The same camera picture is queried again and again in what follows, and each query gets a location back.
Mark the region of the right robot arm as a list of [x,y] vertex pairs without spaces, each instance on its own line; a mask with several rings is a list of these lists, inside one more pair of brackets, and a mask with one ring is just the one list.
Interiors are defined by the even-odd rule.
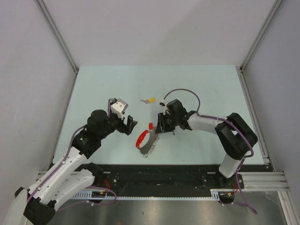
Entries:
[[188,112],[177,99],[171,102],[162,100],[159,104],[164,109],[157,115],[155,133],[169,133],[180,127],[182,130],[199,130],[218,136],[225,157],[218,169],[216,182],[221,188],[229,187],[245,159],[254,155],[253,147],[258,137],[250,126],[235,112],[223,118],[200,114],[198,111]]

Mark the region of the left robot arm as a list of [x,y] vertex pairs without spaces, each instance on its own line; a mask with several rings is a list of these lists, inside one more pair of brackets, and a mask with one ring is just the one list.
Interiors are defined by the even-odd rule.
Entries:
[[132,116],[125,123],[123,111],[93,111],[86,125],[73,133],[62,158],[27,189],[23,215],[34,225],[46,225],[73,195],[89,186],[101,186],[103,170],[94,163],[87,164],[76,178],[67,177],[101,147],[101,141],[108,135],[114,131],[130,135],[137,123]]

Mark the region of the red handled keyring holder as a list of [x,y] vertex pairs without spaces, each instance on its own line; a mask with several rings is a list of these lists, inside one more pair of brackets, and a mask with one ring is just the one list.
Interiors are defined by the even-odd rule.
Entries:
[[151,130],[148,129],[143,131],[136,141],[135,147],[144,158],[147,158],[149,154],[152,153],[160,139],[159,134],[156,133],[156,128],[157,127],[154,127]]

